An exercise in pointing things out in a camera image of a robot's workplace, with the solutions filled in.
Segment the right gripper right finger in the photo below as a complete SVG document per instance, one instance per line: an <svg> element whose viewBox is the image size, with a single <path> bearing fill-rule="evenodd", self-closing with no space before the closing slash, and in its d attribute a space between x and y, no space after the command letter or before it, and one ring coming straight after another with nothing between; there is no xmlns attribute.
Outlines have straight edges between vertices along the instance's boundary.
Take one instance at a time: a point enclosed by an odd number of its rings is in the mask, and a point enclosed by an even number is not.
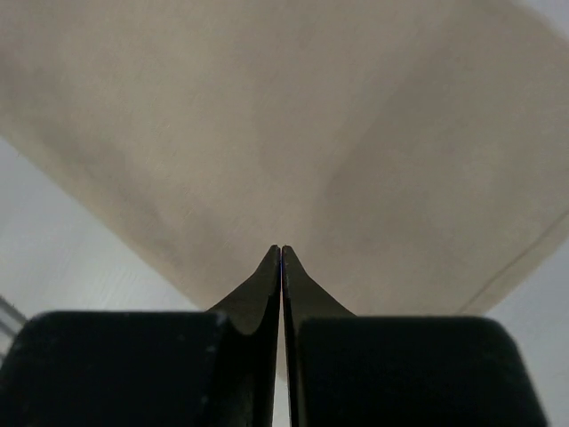
<svg viewBox="0 0 569 427"><path fill-rule="evenodd" d="M544 426L506 329L483 317L358 316L285 246L281 255L294 426Z"/></svg>

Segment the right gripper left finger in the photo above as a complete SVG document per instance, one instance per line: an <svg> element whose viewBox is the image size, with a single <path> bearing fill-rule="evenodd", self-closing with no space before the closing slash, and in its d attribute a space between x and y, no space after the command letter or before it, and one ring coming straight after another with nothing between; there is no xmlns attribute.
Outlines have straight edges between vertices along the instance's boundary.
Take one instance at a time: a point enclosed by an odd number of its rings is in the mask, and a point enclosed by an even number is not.
<svg viewBox="0 0 569 427"><path fill-rule="evenodd" d="M4 426L268 426L281 254L205 311L51 311L1 368Z"/></svg>

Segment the beige cloth napkin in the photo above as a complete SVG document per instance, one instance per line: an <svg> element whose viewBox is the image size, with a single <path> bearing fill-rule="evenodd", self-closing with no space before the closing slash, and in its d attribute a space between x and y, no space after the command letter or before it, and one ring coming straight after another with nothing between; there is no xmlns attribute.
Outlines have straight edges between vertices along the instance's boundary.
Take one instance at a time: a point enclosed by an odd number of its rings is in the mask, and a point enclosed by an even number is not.
<svg viewBox="0 0 569 427"><path fill-rule="evenodd" d="M510 1L4 1L1 134L203 306L279 244L480 313L568 236L568 43Z"/></svg>

